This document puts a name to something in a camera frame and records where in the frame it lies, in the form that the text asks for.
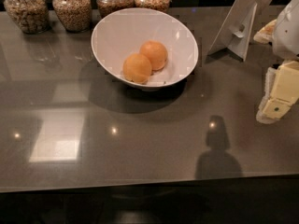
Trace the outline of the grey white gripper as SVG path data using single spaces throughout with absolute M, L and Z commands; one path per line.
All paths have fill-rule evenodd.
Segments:
M 254 35 L 253 40 L 261 44 L 271 43 L 276 24 L 276 20 L 268 22 Z M 298 99 L 299 62 L 285 60 L 278 70 L 269 68 L 266 72 L 264 96 L 258 106 L 256 120 L 262 124 L 275 123 Z

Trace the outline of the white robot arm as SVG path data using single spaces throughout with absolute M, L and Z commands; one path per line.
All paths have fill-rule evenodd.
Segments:
M 272 44 L 275 55 L 283 60 L 269 67 L 256 119 L 272 124 L 283 118 L 299 99 L 299 0 L 291 0 L 275 20 L 260 29 L 253 40 Z

